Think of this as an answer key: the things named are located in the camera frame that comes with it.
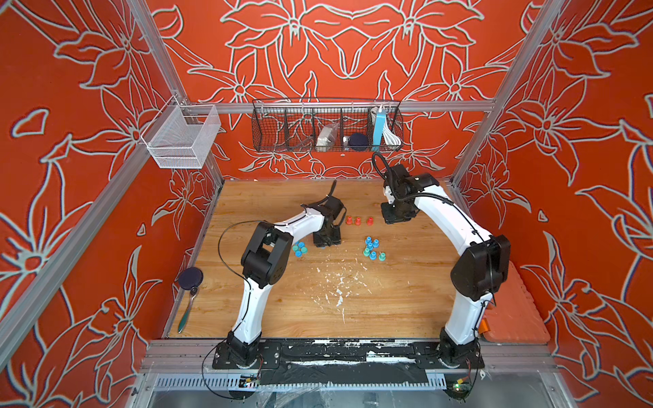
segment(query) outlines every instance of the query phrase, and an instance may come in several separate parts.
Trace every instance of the red wall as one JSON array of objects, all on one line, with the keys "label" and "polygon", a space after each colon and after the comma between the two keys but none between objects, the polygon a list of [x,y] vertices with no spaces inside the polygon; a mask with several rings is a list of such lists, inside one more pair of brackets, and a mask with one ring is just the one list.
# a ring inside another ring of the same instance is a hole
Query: red wall
[{"label": "red wall", "polygon": [[653,5],[571,1],[461,190],[584,407],[653,405]]},{"label": "red wall", "polygon": [[[1,317],[170,94],[122,0],[2,2],[0,35]],[[213,193],[148,161],[0,373],[0,405],[124,404]]]},{"label": "red wall", "polygon": [[[168,53],[195,102],[266,97],[412,101],[492,99],[541,2],[149,0]],[[405,116],[390,155],[451,175],[480,112]],[[250,119],[223,116],[214,154],[239,179],[366,177],[365,153],[257,153]]]}]

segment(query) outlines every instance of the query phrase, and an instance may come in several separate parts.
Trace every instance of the orange mat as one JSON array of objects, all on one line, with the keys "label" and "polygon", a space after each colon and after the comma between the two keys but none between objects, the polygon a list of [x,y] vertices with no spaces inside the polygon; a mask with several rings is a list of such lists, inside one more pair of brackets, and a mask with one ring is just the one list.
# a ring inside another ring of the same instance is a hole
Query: orange mat
[{"label": "orange mat", "polygon": [[485,320],[490,328],[483,333],[487,341],[543,344],[551,339],[535,308],[533,296],[526,290],[512,262],[508,279],[501,284],[494,297],[497,307],[490,305],[485,311]]}]

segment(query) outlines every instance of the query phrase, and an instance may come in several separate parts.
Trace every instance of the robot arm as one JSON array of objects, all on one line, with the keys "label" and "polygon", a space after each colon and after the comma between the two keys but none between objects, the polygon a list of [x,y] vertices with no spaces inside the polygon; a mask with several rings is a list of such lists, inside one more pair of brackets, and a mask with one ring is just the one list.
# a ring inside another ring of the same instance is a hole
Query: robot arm
[{"label": "robot arm", "polygon": [[410,176],[403,165],[386,165],[382,174],[387,203],[381,205],[386,223],[413,219],[423,211],[447,235],[460,259],[451,271],[456,288],[449,320],[440,332],[439,358],[449,367],[457,367],[475,352],[478,326],[493,294],[505,282],[510,258],[510,243],[469,218],[430,174]]},{"label": "robot arm", "polygon": [[242,367],[256,360],[261,338],[261,321],[272,286],[281,279],[291,247],[308,234],[313,234],[317,247],[340,245],[340,222],[336,217],[344,205],[333,197],[336,182],[324,199],[302,205],[304,211],[280,223],[260,222],[243,253],[244,293],[240,312],[233,329],[227,335],[227,345],[232,359]]}]

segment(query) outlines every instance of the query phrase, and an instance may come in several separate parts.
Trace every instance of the wooden table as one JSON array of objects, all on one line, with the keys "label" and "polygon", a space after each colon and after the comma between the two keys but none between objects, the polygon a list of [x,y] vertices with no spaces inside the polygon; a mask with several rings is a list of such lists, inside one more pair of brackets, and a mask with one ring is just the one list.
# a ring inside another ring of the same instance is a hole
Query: wooden table
[{"label": "wooden table", "polygon": [[[318,201],[331,181],[227,181],[195,266],[204,281],[189,322],[177,333],[187,295],[170,337],[225,337],[238,316],[243,281],[224,267],[217,241],[229,225],[251,219],[280,222]],[[455,289],[449,274],[458,255],[449,239],[423,213],[407,223],[386,225],[379,180],[339,181],[334,192],[347,214],[363,224],[341,227],[343,243],[319,249],[304,238],[308,252],[293,254],[274,285],[263,317],[264,337],[439,337],[449,318]],[[364,220],[374,217],[374,225]],[[240,257],[256,223],[238,225],[224,236],[225,261],[242,272]],[[379,239],[380,262],[363,256],[367,236]]]}]

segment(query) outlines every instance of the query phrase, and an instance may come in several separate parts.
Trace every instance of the dark blue round object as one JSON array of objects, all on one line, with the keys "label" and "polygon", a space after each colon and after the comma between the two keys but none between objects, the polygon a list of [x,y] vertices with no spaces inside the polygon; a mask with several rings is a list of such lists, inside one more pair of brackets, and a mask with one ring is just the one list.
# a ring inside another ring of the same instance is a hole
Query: dark blue round object
[{"label": "dark blue round object", "polygon": [[204,280],[204,274],[199,268],[184,269],[177,278],[179,286],[184,290],[191,290],[193,287],[199,286]]},{"label": "dark blue round object", "polygon": [[349,137],[349,147],[353,151],[366,151],[369,146],[367,136],[362,133],[352,133]]}]

